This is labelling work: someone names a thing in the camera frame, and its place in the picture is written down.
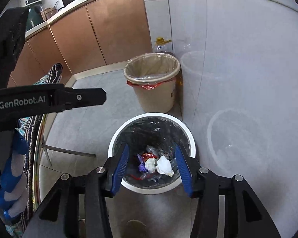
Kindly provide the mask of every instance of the black garbage bag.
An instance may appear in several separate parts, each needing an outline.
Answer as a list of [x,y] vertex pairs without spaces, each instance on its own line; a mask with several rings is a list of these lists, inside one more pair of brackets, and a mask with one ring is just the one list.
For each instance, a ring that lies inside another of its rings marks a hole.
[[[175,146],[182,143],[185,152],[190,155],[190,146],[185,132],[172,121],[159,117],[140,119],[126,127],[118,136],[114,146],[114,155],[121,143],[129,145],[129,161],[123,179],[129,184],[143,189],[157,189],[171,184],[180,177],[175,161]],[[174,172],[172,177],[159,173],[150,174],[141,179],[143,172],[139,171],[137,154],[143,154],[147,146],[158,150],[159,156],[168,156]]]

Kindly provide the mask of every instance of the white trash can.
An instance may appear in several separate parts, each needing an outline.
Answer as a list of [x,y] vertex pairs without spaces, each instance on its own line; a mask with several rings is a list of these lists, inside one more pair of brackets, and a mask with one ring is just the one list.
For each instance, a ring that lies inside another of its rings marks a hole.
[[183,144],[190,157],[195,157],[195,142],[188,127],[179,119],[164,113],[145,113],[126,121],[110,141],[108,157],[117,152],[120,144],[129,145],[129,160],[121,184],[127,189],[146,195],[167,192],[182,183],[179,170],[172,177],[163,175],[158,182],[138,180],[130,173],[138,171],[137,153],[147,145],[172,150],[174,144]]

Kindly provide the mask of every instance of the bucket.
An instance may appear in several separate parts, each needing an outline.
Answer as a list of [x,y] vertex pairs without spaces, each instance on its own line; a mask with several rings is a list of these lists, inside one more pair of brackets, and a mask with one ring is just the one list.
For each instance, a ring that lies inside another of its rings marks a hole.
[[151,53],[132,58],[124,75],[146,113],[166,113],[174,105],[175,76],[179,71],[180,62],[174,56]]
[[137,153],[145,151],[147,145],[170,151],[173,145],[183,144],[190,157],[195,157],[195,142],[188,127],[179,119],[164,113],[145,113],[126,121],[114,134],[108,148],[108,157],[118,151],[122,142],[129,145],[129,161],[121,184],[136,193],[154,195],[174,189],[182,183],[179,170],[169,177],[162,175],[157,182],[137,180],[131,177],[131,172],[137,172]]

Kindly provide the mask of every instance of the glove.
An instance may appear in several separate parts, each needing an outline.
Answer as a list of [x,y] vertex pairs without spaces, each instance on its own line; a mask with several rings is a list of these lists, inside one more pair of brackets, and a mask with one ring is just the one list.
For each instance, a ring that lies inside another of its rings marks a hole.
[[0,208],[6,220],[13,220],[22,213],[28,202],[27,177],[23,172],[24,155],[29,151],[23,136],[15,130],[12,155],[7,160],[0,177]]

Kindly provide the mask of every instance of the plastic bottle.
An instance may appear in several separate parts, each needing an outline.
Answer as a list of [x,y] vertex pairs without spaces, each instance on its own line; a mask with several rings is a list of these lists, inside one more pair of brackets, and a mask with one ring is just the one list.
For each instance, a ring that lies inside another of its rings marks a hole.
[[171,42],[171,39],[165,41],[163,37],[157,37],[156,44],[153,47],[153,52],[173,55],[172,49],[171,49],[172,46],[167,45],[170,42]]

